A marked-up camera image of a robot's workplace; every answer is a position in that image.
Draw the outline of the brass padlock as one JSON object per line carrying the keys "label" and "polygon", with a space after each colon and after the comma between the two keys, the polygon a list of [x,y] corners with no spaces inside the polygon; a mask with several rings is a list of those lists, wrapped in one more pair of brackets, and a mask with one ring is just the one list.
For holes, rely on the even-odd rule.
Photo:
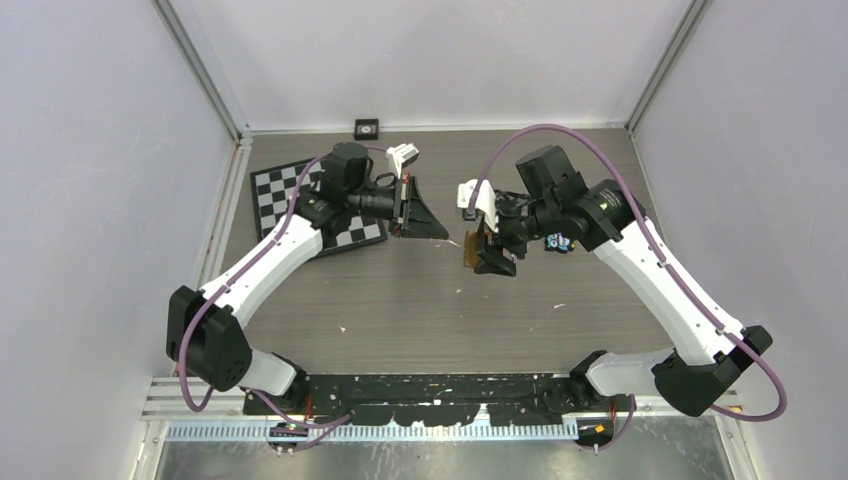
{"label": "brass padlock", "polygon": [[469,269],[475,269],[481,262],[478,253],[480,234],[477,231],[468,230],[463,240],[463,265]]}

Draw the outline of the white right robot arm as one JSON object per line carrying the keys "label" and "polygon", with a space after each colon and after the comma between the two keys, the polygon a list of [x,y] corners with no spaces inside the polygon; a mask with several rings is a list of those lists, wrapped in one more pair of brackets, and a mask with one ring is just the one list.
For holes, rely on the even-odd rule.
{"label": "white right robot arm", "polygon": [[617,395],[657,395],[697,417],[753,364],[751,352],[761,355],[772,345],[763,327],[743,326],[710,299],[617,182],[588,187],[559,146],[525,155],[516,169],[523,193],[487,180],[459,184],[458,208],[465,220],[479,222],[466,235],[466,267],[513,277],[529,242],[560,234],[618,274],[672,342],[642,354],[591,353],[569,373],[577,406],[591,411]]}

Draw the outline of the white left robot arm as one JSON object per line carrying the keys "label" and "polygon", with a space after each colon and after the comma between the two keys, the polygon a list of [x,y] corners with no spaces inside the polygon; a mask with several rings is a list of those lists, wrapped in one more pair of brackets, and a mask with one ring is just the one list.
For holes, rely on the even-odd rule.
{"label": "white left robot arm", "polygon": [[373,148],[342,142],[290,174],[273,199],[275,226],[227,271],[203,286],[181,286],[168,306],[166,353],[182,384],[195,376],[217,391],[260,390],[280,412],[298,412],[307,398],[298,368],[250,346],[245,329],[261,304],[357,217],[386,222],[401,238],[445,240],[449,234],[406,172],[419,150],[412,143],[384,149],[387,172],[374,176]]}

